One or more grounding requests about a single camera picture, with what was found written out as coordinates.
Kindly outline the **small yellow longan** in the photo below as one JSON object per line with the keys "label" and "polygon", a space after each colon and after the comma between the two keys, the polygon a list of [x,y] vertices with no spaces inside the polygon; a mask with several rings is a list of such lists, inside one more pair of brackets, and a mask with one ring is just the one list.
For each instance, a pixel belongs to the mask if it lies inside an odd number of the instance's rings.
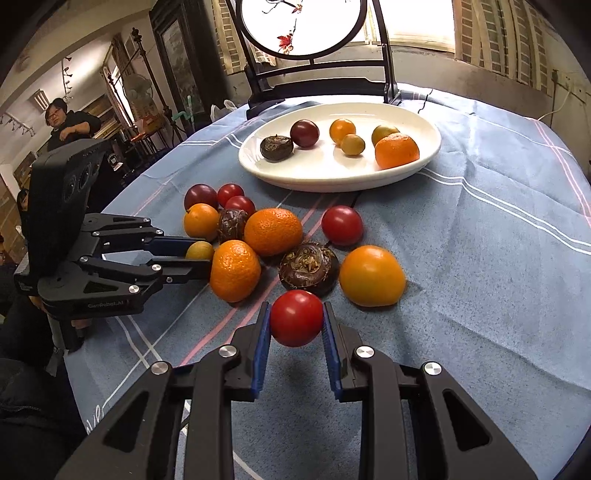
{"label": "small yellow longan", "polygon": [[185,258],[188,260],[211,261],[213,255],[214,247],[211,243],[207,241],[195,241],[188,247]]}
{"label": "small yellow longan", "polygon": [[341,141],[342,153],[348,157],[360,156],[366,149],[366,142],[356,134],[348,134]]}

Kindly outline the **dark red plum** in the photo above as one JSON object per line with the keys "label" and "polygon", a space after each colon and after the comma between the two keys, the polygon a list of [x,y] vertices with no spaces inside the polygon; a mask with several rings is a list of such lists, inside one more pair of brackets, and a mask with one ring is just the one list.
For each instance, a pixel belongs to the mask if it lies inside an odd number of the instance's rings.
{"label": "dark red plum", "polygon": [[214,209],[218,208],[217,192],[206,184],[192,185],[185,193],[183,205],[189,211],[193,205],[204,203]]}
{"label": "dark red plum", "polygon": [[290,138],[298,147],[308,149],[317,144],[318,138],[320,138],[320,129],[311,120],[297,120],[290,128]]}

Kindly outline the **dark brown water chestnut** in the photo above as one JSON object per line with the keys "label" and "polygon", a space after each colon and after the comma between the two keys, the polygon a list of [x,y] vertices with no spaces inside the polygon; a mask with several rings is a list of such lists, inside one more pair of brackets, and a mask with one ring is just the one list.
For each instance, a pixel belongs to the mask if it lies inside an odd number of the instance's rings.
{"label": "dark brown water chestnut", "polygon": [[242,209],[223,209],[219,213],[217,225],[218,243],[230,240],[242,241],[245,238],[245,225],[249,220],[249,213]]}
{"label": "dark brown water chestnut", "polygon": [[294,142],[290,137],[283,135],[267,136],[260,143],[259,151],[267,161],[280,162],[293,154]]}
{"label": "dark brown water chestnut", "polygon": [[329,294],[339,277],[341,263],[328,247],[315,242],[301,243],[280,261],[280,283],[287,290],[304,290],[315,296]]}

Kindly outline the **small orange tomato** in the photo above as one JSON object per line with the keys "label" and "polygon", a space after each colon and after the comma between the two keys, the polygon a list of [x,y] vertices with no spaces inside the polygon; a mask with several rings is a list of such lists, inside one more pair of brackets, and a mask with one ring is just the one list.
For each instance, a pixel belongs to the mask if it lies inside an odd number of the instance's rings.
{"label": "small orange tomato", "polygon": [[337,146],[341,145],[342,138],[348,134],[356,134],[356,125],[349,119],[339,118],[329,126],[329,135]]}

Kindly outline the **yellow green tomato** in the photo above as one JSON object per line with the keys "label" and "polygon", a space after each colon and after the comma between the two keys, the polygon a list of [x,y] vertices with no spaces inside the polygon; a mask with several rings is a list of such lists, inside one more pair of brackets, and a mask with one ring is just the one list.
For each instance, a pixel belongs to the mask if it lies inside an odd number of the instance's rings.
{"label": "yellow green tomato", "polygon": [[400,130],[396,127],[391,127],[388,125],[379,125],[374,129],[372,133],[372,143],[374,146],[377,146],[377,144],[384,138],[392,134],[397,134],[399,132]]}

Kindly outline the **small orange mandarin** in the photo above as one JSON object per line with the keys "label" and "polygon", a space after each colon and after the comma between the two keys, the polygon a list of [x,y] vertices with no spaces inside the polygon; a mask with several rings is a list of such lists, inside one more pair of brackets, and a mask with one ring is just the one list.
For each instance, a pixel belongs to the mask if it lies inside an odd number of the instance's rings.
{"label": "small orange mandarin", "polygon": [[211,205],[197,203],[185,213],[183,227],[191,238],[202,238],[208,242],[217,237],[219,213]]}

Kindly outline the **person in black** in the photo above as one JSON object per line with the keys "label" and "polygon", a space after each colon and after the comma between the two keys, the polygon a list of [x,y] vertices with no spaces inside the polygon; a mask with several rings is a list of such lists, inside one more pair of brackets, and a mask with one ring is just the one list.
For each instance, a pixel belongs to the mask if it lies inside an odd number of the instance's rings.
{"label": "person in black", "polygon": [[51,128],[47,151],[80,139],[92,138],[101,128],[98,117],[84,112],[69,110],[62,98],[54,99],[45,111],[45,123]]}

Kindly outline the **large orange mandarin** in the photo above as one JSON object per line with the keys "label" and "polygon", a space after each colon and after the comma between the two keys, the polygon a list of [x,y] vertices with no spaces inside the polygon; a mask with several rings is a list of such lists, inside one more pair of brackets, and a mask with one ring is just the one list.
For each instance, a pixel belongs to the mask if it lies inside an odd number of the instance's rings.
{"label": "large orange mandarin", "polygon": [[252,247],[240,240],[228,240],[214,252],[209,285],[221,300],[238,303],[256,289],[260,274],[259,256]]}
{"label": "large orange mandarin", "polygon": [[243,240],[262,257],[283,254],[304,238],[300,219],[290,210],[267,208],[256,211],[245,224]]}

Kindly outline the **standing fan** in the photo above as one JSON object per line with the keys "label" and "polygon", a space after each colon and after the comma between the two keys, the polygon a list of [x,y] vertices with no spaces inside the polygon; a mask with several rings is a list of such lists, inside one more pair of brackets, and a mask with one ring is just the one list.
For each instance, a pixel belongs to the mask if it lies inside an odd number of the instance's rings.
{"label": "standing fan", "polygon": [[137,119],[148,116],[153,104],[151,82],[139,74],[130,74],[122,79],[122,85],[134,116]]}

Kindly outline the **white plastic bag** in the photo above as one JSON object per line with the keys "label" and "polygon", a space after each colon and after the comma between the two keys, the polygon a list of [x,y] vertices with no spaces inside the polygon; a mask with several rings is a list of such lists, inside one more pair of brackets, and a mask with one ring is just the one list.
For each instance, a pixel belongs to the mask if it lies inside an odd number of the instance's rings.
{"label": "white plastic bag", "polygon": [[235,111],[237,109],[235,103],[231,100],[226,99],[222,103],[221,107],[216,106],[215,104],[211,105],[211,122],[214,123],[218,120],[221,120],[224,116],[228,115],[229,113]]}

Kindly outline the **orange yellow tomato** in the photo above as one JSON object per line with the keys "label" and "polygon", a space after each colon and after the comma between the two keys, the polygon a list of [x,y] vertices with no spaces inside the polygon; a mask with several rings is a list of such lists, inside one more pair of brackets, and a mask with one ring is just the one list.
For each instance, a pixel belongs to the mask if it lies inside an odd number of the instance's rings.
{"label": "orange yellow tomato", "polygon": [[406,275],[390,251],[364,245],[349,252],[342,261],[339,286],[353,304],[365,308],[388,307],[403,296]]}

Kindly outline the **blue plaid tablecloth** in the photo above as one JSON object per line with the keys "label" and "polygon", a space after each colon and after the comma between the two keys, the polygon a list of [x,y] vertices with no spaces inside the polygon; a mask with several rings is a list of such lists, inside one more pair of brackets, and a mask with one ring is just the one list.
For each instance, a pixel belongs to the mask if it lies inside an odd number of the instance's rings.
{"label": "blue plaid tablecloth", "polygon": [[[176,147],[126,187],[109,213],[148,217],[182,235],[194,184],[237,183],[257,209],[290,210],[304,238],[341,260],[328,301],[363,342],[408,366],[443,365],[498,425],[539,479],[554,479],[590,428],[590,184],[540,120],[440,92],[403,101],[435,124],[438,155],[408,179],[360,193],[303,193],[245,171],[238,149],[259,119],[242,109]],[[352,206],[360,246],[335,247],[331,207]],[[273,260],[238,306],[204,282],[164,287],[141,314],[94,322],[66,362],[82,431],[155,361],[198,361],[287,298]],[[320,339],[271,343],[263,393],[233,410],[236,477],[356,479],[361,407],[339,405]]]}

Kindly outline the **white ceramic plate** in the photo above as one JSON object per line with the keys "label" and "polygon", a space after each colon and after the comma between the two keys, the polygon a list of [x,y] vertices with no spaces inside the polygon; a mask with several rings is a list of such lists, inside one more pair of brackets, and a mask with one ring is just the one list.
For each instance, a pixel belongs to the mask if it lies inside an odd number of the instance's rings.
{"label": "white ceramic plate", "polygon": [[404,180],[442,145],[439,129],[388,104],[339,102],[284,113],[243,141],[240,166],[270,185],[337,193]]}

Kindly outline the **dark wooden cabinet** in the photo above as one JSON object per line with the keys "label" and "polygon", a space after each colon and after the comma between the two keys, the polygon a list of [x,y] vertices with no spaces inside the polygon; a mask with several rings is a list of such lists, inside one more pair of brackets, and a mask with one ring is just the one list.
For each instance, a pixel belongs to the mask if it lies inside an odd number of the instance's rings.
{"label": "dark wooden cabinet", "polygon": [[182,122],[193,133],[211,124],[211,106],[228,97],[211,25],[211,2],[158,0],[149,12],[156,47]]}

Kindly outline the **round bird painting screen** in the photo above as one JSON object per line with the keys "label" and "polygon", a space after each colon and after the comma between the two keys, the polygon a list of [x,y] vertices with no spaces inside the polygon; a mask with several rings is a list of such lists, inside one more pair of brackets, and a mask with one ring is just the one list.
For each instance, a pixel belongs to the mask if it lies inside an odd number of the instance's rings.
{"label": "round bird painting screen", "polygon": [[[362,95],[381,96],[398,105],[401,92],[394,77],[394,58],[383,9],[373,1],[228,1],[230,18],[245,53],[245,76],[252,96],[246,117],[297,97]],[[379,59],[327,58],[352,42],[369,13],[378,26]],[[297,73],[381,68],[382,81],[365,77],[315,78],[269,84],[270,78]]]}

